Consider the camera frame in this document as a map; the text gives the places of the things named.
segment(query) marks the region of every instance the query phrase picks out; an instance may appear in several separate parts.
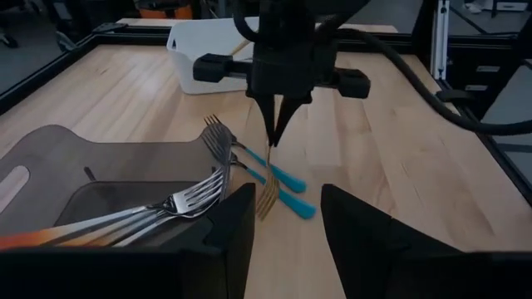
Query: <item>blue fork handle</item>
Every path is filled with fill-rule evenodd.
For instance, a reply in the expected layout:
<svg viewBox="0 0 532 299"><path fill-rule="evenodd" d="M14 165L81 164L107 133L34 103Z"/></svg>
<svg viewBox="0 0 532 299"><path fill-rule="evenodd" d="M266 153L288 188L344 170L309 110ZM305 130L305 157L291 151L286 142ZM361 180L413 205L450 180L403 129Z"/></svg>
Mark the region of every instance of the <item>blue fork handle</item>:
<svg viewBox="0 0 532 299"><path fill-rule="evenodd" d="M263 178L262 175L254 171L253 169L247 168L246 169L249 174L251 174L254 178L258 179L261 184L266 184L266 179ZM299 217L303 219L310 219L314 216L316 213L316 208L311 205L310 203L307 203L304 200L298 199L295 196L292 196L291 194L287 193L286 191L280 189L279 190L279 199L286 204L289 208L291 208Z"/></svg>
<svg viewBox="0 0 532 299"><path fill-rule="evenodd" d="M248 154L251 154L262 166L266 167L266 161L262 159L258 154L255 154L251 149L245 148ZM285 173L279 167L272 165L273 175L285 184L290 190L295 193L303 193L307 189L307 184L301 179L296 179L290 174Z"/></svg>

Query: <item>concrete floor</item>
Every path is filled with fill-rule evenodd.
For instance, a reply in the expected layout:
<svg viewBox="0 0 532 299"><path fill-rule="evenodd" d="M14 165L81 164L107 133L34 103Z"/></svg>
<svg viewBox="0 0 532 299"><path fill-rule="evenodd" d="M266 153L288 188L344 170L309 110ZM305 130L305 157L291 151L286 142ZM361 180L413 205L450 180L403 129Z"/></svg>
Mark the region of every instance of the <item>concrete floor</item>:
<svg viewBox="0 0 532 299"><path fill-rule="evenodd" d="M393 25L399 32L411 32L422 0L372 0L351 23ZM500 12L491 18L490 12L471 15L462 9L463 0L451 0L470 20L488 32L519 31L530 16L529 12ZM0 12L10 22L8 31L21 47L8 49L0 44L0 93L44 66L61 53L57 47L55 28L45 17L17 9ZM454 13L450 14L451 35L475 35L478 32ZM522 67L492 106L484 121L508 123L532 119L532 71ZM499 142L532 145L532 135L496 138ZM532 181L532 154L511 154L510 157Z"/></svg>

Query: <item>white plastic bin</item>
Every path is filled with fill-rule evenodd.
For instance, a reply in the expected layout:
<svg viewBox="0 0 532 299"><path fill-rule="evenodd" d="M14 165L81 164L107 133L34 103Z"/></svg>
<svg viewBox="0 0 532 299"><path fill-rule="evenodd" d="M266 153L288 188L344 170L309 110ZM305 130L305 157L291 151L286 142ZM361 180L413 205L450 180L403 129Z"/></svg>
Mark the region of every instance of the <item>white plastic bin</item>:
<svg viewBox="0 0 532 299"><path fill-rule="evenodd" d="M259 27L258 17L246 17L246 21L253 30ZM232 18L190 20L175 24L166 48L177 70L181 90L191 95L245 90L245 79L224 78L219 83L209 83L196 81L192 76L192 67L197 58L207 53L228 55L243 40ZM252 56L253 43L249 43L234 56L234 60L249 60Z"/></svg>

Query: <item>orange object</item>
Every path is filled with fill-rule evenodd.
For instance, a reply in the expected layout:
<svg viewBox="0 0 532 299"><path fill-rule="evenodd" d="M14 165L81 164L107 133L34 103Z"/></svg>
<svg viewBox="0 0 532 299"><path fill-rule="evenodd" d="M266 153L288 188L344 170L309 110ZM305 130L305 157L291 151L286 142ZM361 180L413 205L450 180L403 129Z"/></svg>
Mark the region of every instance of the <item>orange object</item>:
<svg viewBox="0 0 532 299"><path fill-rule="evenodd" d="M166 15L166 12L153 11L149 9L140 9L140 15L143 18L169 18ZM190 7L190 5L187 5L185 7L175 9L173 17L176 19L191 20L192 19L192 7Z"/></svg>

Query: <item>light wood surface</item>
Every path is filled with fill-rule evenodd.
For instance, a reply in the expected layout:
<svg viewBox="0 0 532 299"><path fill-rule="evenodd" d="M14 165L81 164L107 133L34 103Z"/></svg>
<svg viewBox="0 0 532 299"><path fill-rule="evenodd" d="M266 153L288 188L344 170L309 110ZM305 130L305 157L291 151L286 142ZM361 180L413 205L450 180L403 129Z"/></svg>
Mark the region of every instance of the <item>light wood surface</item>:
<svg viewBox="0 0 532 299"><path fill-rule="evenodd" d="M422 64L404 58L436 91ZM339 53L337 65L364 71L372 90L354 100L317 88L293 117L272 161L308 182L301 198L319 207L333 183L461 250L532 249L532 209L475 135L435 115L383 56ZM0 116L0 156L48 124L98 142L185 141L211 114L264 153L262 116L243 92L188 96L164 47L99 46ZM233 188L253 181L234 169ZM320 212L305 221L277 202L257 222L246 297L344 297Z"/></svg>
<svg viewBox="0 0 532 299"><path fill-rule="evenodd" d="M172 27L178 22L187 22L188 20L176 19L143 19L143 18L123 18L118 23L124 23L132 26L149 26L149 27ZM343 24L341 28L356 28L369 32L397 33L397 29L391 25L358 25Z"/></svg>

